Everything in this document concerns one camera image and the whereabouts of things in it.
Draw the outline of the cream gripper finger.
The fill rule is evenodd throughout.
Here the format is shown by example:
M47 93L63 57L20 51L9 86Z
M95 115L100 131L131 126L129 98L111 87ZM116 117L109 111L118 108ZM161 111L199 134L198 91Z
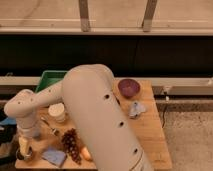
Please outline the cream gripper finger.
M20 136L19 137L19 145L20 145L20 151L23 155L25 155L29 148L30 148L30 142L27 138Z

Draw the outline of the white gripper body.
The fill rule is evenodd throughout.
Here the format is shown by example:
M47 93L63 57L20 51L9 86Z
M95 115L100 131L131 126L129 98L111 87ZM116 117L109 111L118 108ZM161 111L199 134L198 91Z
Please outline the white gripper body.
M21 136L25 138L37 138L40 136L40 124L35 123L32 127L22 128L21 126L17 126L18 132Z

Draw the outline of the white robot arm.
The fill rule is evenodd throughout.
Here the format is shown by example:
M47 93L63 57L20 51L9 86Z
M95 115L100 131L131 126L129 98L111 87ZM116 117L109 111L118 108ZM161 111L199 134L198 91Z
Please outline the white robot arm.
M80 65L38 93L20 91L4 112L24 129L36 120L35 109L62 102L98 171L154 171L117 102L113 81L104 65Z

